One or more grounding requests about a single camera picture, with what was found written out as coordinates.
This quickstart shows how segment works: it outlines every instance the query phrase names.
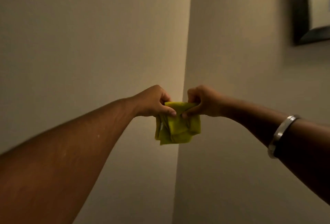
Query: finger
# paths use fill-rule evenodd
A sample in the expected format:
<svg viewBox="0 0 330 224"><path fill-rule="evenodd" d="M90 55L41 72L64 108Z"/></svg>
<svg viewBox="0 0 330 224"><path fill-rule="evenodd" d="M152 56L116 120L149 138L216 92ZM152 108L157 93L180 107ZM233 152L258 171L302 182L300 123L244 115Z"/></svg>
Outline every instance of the finger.
<svg viewBox="0 0 330 224"><path fill-rule="evenodd" d="M200 102L197 88L188 89L188 103Z"/></svg>
<svg viewBox="0 0 330 224"><path fill-rule="evenodd" d="M171 102L171 97L165 90L162 91L162 95L161 95L160 99L163 102Z"/></svg>
<svg viewBox="0 0 330 224"><path fill-rule="evenodd" d="M197 114L200 114L201 112L201 105L197 105L195 107L192 107L191 109L188 109L187 111L182 113L182 118L187 119L188 117L195 116Z"/></svg>
<svg viewBox="0 0 330 224"><path fill-rule="evenodd" d="M170 107L167 107L167 106L164 106L164 105L161 105L159 113L167 114L167 115L173 116L173 117L175 117L177 115L177 113L174 109L172 109Z"/></svg>

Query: dark frame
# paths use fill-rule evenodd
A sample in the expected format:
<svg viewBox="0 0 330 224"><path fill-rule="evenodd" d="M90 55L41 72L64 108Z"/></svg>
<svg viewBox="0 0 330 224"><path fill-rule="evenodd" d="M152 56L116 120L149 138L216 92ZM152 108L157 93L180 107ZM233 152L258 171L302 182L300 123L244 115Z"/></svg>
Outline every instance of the dark frame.
<svg viewBox="0 0 330 224"><path fill-rule="evenodd" d="M330 39L330 26L311 29L309 0L291 0L293 42L295 45Z"/></svg>

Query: yellow cloth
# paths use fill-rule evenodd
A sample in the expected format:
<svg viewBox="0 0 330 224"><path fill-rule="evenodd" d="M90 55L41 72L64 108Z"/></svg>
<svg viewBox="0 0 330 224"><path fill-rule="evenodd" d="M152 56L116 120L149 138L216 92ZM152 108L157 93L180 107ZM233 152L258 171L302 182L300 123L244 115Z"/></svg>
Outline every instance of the yellow cloth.
<svg viewBox="0 0 330 224"><path fill-rule="evenodd" d="M194 135L201 133L201 120L199 115L183 119L181 114L196 106L196 103L166 102L165 106L175 109L175 117L160 114L156 117L155 139L160 145L188 143Z"/></svg>

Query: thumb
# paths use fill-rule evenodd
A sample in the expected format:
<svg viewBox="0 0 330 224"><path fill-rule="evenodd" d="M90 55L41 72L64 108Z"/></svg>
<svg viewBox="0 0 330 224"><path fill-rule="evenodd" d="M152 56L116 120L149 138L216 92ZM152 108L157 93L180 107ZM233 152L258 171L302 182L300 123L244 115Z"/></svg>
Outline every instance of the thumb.
<svg viewBox="0 0 330 224"><path fill-rule="evenodd" d="M169 116L175 117L177 115L176 111L172 109L171 107L167 107L162 105L160 108L160 113L167 114Z"/></svg>
<svg viewBox="0 0 330 224"><path fill-rule="evenodd" d="M192 117L196 114L198 114L201 110L201 105L197 105L195 107L192 107L191 109L188 109L187 111L182 113L182 118L187 119L188 117Z"/></svg>

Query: skin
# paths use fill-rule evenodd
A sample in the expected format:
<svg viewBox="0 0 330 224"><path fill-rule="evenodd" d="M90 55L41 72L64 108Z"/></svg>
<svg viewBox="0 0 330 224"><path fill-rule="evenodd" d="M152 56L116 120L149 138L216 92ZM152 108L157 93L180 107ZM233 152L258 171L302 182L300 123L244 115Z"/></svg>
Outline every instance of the skin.
<svg viewBox="0 0 330 224"><path fill-rule="evenodd" d="M169 114L155 85L48 130L0 156L1 223L72 223L136 116Z"/></svg>
<svg viewBox="0 0 330 224"><path fill-rule="evenodd" d="M248 129L268 147L278 126L288 117L253 103L223 96L201 85L188 90L188 101L198 106L183 113L226 117ZM330 204L330 128L304 119L296 120L281 138L278 158L305 185Z"/></svg>
<svg viewBox="0 0 330 224"><path fill-rule="evenodd" d="M246 127L266 147L283 114L223 96L206 86L188 90L198 106L184 112L226 117ZM114 101L33 137L0 156L2 223L72 223L95 184L112 148L136 116L175 116L158 85ZM282 137L279 159L330 204L330 129L296 120Z"/></svg>

